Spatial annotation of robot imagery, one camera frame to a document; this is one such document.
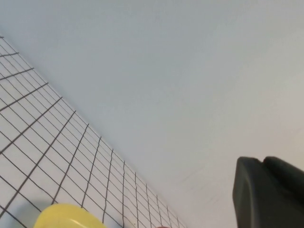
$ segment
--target black plastic part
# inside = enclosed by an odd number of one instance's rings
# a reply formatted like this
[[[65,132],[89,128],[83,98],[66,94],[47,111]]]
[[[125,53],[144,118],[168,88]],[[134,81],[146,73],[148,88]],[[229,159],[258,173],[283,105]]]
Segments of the black plastic part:
[[[304,172],[276,157],[240,157],[233,202],[238,228],[304,228]]]

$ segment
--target white grid sheet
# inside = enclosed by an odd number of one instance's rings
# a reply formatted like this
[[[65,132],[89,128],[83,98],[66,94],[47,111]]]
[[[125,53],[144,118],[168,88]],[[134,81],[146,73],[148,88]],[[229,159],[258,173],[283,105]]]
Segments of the white grid sheet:
[[[0,37],[0,227],[32,228],[54,203],[108,228],[186,228],[147,184]]]

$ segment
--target white wall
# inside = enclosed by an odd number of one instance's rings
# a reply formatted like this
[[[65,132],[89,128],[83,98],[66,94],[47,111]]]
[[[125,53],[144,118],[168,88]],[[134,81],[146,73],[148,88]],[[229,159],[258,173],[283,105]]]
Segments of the white wall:
[[[0,32],[189,228],[233,228],[238,156],[304,168],[303,10],[283,0],[2,0]]]

